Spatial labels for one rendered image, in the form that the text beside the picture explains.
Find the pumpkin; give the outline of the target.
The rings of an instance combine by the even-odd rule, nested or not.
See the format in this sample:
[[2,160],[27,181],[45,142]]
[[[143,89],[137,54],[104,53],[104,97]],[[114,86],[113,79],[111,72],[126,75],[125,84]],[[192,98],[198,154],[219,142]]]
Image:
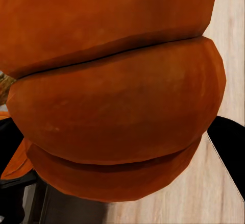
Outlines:
[[0,106],[64,194],[137,201],[190,164],[226,74],[215,0],[0,0]]
[[[11,118],[9,112],[0,111],[0,121],[7,118]],[[33,165],[27,157],[26,151],[21,142],[0,176],[0,179],[10,180],[19,178],[27,174],[31,169],[33,169]]]

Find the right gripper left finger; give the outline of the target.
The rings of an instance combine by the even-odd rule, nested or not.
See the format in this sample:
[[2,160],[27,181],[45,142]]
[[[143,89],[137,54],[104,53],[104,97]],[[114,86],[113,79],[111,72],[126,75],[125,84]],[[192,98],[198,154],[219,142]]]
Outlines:
[[12,118],[0,121],[0,176],[13,157],[24,136]]

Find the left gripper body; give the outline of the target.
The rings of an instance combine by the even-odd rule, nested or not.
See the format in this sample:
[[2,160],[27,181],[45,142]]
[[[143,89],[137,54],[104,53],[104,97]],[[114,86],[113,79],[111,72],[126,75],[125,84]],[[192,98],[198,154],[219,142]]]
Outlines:
[[19,178],[10,180],[0,179],[1,207],[11,208],[18,205],[24,197],[25,187],[38,183],[38,180],[38,174],[33,173],[32,169],[27,174]]

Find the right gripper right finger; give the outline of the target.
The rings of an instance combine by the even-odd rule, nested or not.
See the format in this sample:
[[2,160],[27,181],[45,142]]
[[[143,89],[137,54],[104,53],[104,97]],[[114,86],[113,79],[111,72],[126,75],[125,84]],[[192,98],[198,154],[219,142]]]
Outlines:
[[245,201],[245,127],[216,116],[207,133]]

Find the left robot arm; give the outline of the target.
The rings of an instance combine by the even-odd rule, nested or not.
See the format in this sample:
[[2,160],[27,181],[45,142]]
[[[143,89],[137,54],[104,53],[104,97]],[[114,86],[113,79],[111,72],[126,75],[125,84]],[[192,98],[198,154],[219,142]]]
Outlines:
[[0,224],[22,223],[25,218],[22,207],[25,187],[38,183],[38,180],[39,176],[34,168],[19,178],[0,179]]

